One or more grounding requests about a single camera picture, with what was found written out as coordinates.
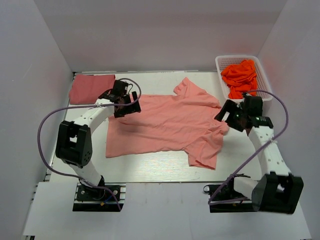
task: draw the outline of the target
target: white panel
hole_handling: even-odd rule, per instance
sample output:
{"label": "white panel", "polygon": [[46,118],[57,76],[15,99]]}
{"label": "white panel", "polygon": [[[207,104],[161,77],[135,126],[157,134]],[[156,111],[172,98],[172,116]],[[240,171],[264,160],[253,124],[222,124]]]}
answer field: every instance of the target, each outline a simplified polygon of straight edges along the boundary
{"label": "white panel", "polygon": [[[320,239],[319,46],[320,2],[289,0],[258,55],[273,92],[289,111],[289,127],[278,146],[293,174],[304,181],[300,200],[313,239]],[[285,117],[276,100],[268,115],[279,131]]]}
{"label": "white panel", "polygon": [[43,182],[37,189],[24,234],[46,240],[300,240],[310,237],[300,205],[293,215],[210,213],[208,195],[202,193],[204,184],[129,183],[123,210],[119,213],[72,212],[76,184]]}
{"label": "white panel", "polygon": [[[1,1],[0,36],[0,238],[20,240],[35,186],[45,177],[38,125],[67,103],[72,72],[33,0]],[[42,133],[48,159],[61,118],[50,119]]]}
{"label": "white panel", "polygon": [[75,72],[214,70],[257,55],[286,0],[35,0]]}
{"label": "white panel", "polygon": [[[225,99],[216,72],[152,72],[116,74],[119,78],[131,78],[142,89],[143,94],[172,95],[173,89],[185,77],[209,94],[215,96],[223,105]],[[72,121],[82,115],[86,109],[67,111],[66,120]],[[133,154],[106,158],[106,138],[108,121],[103,122],[92,134],[92,162],[106,182],[207,182],[224,181],[236,170],[255,148],[245,132],[230,129],[223,138],[223,147],[217,156],[216,170],[202,167],[190,167],[188,156],[184,151],[162,151],[146,154]],[[54,168],[64,173],[73,170],[60,159],[54,158]],[[261,168],[256,157],[242,171],[255,180],[261,179]],[[50,181],[77,182],[76,178],[51,175]]]}

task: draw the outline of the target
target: clothing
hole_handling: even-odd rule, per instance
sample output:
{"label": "clothing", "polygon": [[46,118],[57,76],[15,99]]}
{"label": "clothing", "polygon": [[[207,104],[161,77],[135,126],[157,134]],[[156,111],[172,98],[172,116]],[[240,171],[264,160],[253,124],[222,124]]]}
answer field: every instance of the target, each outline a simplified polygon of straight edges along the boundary
{"label": "clothing", "polygon": [[109,117],[106,157],[183,150],[190,166],[216,168],[229,127],[214,119],[219,101],[188,78],[176,95],[142,95],[140,113]]}
{"label": "clothing", "polygon": [[258,88],[255,62],[251,59],[227,66],[221,72],[221,76],[230,88],[230,99],[242,99],[242,93]]}
{"label": "clothing", "polygon": [[112,89],[115,75],[82,75],[75,77],[69,92],[70,104],[94,104],[106,90]]}

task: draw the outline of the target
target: white table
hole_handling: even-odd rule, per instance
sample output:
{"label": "white table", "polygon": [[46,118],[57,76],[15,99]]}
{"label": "white table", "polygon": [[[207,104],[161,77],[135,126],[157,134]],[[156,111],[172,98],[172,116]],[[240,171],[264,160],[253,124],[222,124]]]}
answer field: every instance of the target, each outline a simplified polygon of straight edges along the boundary
{"label": "white table", "polygon": [[[225,99],[216,72],[145,72],[117,73],[116,79],[130,78],[136,81],[142,94],[173,95],[173,89],[185,77],[209,94],[215,96],[221,105]],[[71,109],[65,119],[72,121],[86,111]],[[103,122],[92,135],[92,162],[106,182],[221,182],[240,166],[254,151],[245,132],[230,129],[223,138],[223,148],[217,156],[216,170],[202,167],[190,167],[184,151],[167,151],[146,154],[125,155],[106,158],[106,136],[108,120]],[[53,157],[53,167],[64,173],[74,171],[60,159]],[[257,158],[252,160],[242,171],[255,180],[261,178],[260,164]],[[52,173],[50,182],[77,182],[73,177],[64,177]]]}

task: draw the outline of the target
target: gray wall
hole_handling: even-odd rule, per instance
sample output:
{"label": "gray wall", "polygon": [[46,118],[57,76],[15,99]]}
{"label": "gray wall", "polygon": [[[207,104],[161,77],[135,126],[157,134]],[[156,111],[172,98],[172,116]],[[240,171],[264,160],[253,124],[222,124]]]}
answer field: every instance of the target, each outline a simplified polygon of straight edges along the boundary
{"label": "gray wall", "polygon": [[[286,103],[289,127],[278,144],[304,190],[302,209],[314,240],[320,240],[320,2],[288,0],[258,57],[273,91]],[[276,131],[284,111],[269,111]]]}
{"label": "gray wall", "polygon": [[[35,186],[45,176],[38,125],[66,103],[72,72],[33,0],[1,1],[0,36],[0,238],[18,240]],[[58,119],[42,134],[47,158]]]}
{"label": "gray wall", "polygon": [[212,70],[257,55],[287,0],[35,0],[73,71]]}

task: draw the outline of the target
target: white laundry basket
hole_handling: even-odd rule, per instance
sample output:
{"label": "white laundry basket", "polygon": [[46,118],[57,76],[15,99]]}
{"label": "white laundry basket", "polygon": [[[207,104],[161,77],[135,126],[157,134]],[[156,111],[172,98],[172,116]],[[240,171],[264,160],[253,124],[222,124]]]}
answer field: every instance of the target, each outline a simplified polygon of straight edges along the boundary
{"label": "white laundry basket", "polygon": [[[231,64],[240,64],[243,60],[253,60],[254,61],[254,66],[255,66],[255,72],[256,72],[256,81],[258,85],[258,90],[265,90],[268,92],[271,92],[271,88],[269,85],[269,82],[267,80],[266,74],[259,62],[259,59],[255,56],[250,56],[250,55],[224,55],[224,56],[217,56],[215,58],[215,64],[216,64],[216,69],[218,72],[223,96],[226,99],[229,98],[229,93],[230,89],[225,83],[225,81],[221,77],[221,72],[229,65]],[[262,100],[265,101],[270,101],[273,97],[267,93],[264,92],[257,92],[257,96],[262,97]],[[231,99],[234,102],[241,102],[242,99]]]}

